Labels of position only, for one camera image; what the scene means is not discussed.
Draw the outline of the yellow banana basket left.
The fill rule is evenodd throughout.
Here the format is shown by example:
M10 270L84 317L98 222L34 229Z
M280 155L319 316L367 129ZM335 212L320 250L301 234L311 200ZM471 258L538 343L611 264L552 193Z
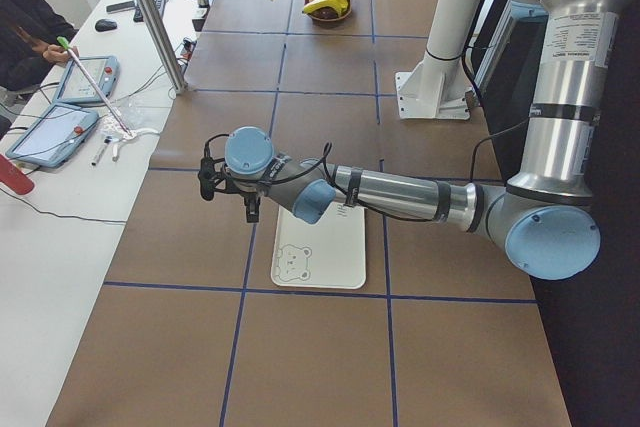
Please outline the yellow banana basket left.
M304 5L302 12L312 14L323 8L329 8L338 16L341 16L348 8L349 4L346 0L312 0Z

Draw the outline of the brown wicker basket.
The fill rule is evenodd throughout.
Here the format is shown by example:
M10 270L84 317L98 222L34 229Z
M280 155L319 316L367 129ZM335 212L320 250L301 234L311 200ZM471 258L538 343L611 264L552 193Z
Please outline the brown wicker basket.
M318 22L338 22L351 13L351 0L307 0L302 12Z

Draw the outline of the dark purple plum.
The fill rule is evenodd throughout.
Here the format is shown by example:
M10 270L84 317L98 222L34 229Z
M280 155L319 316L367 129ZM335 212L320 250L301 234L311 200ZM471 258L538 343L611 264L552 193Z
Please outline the dark purple plum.
M326 21L337 19L337 18L340 17L340 15L335 10L333 10L332 8L329 8L329 7L317 10L314 13L314 15L317 18L319 18L321 20L326 20Z

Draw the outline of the white bear print tray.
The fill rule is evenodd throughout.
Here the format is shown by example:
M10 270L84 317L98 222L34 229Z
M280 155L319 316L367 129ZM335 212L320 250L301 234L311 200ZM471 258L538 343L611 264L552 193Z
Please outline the white bear print tray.
M311 225L280 208L271 280L280 287L361 288L366 282L364 209L333 203Z

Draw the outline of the black marker pen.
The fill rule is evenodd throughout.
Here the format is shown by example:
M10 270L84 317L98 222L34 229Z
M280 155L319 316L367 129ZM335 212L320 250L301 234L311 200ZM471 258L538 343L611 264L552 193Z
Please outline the black marker pen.
M112 141L112 138L110 136L107 136L104 138L104 140L102 141L100 147L98 148L96 154L93 156L92 160L91 160L91 165L93 167L96 167L99 162L101 161L102 157L104 156L104 153L107 150L107 147L110 145Z

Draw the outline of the black smartphone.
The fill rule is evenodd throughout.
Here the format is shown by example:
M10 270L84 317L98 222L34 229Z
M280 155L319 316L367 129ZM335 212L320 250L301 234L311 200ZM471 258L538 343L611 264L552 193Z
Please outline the black smartphone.
M124 1L124 2L118 2L118 3L107 5L105 8L105 11L108 14L113 14L113 13L134 10L135 8L136 8L135 1Z

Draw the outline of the blue teach pendant near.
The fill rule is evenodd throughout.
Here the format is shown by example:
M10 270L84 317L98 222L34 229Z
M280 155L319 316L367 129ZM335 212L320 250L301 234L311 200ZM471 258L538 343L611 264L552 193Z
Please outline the blue teach pendant near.
M92 133L97 112L55 102L7 150L6 156L45 168L66 162Z

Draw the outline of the black computer mouse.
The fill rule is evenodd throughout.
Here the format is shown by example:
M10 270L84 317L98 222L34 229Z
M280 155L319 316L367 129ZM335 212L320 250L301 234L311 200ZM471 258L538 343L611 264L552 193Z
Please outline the black computer mouse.
M108 32L118 28L118 24L110 19L99 19L95 22L94 28L97 32Z

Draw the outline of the white pink long stick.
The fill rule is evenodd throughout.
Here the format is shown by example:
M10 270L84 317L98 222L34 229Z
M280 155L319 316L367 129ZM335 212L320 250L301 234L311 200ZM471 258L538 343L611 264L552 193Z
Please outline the white pink long stick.
M105 104L105 106L107 107L111 115L114 117L114 119L117 121L117 123L123 130L123 132L129 137L133 138L135 136L135 133L129 127L126 126L126 124L124 123L124 120L122 119L119 113L119 110L111 104L110 100L104 94L99 84L93 79L90 72L82 64L79 57L76 55L75 51L73 50L73 48L70 46L69 41L64 36L58 36L57 41L61 45L61 47L68 53L69 57L74 62L76 67L82 72L87 82L91 85L94 92L103 101L103 103Z

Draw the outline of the person in dark clothes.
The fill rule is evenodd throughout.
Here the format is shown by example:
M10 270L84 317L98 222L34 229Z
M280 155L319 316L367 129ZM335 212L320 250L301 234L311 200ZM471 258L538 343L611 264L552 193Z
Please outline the person in dark clothes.
M1 0L1 86L19 91L41 83L69 60L58 39L76 34L46 0Z

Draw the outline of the aluminium frame post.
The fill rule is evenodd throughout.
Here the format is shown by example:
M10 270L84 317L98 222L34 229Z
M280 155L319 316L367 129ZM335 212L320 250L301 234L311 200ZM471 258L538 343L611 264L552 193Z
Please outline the aluminium frame post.
M154 0L137 0L137 3L175 94L180 95L187 87L187 83L155 2Z

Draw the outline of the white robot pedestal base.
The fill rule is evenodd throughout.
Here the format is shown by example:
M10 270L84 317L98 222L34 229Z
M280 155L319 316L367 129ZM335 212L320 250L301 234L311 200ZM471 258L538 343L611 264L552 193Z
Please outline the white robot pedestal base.
M443 73L396 72L395 86L401 119L438 119L466 121L470 118L463 89L452 99L446 99L447 77Z

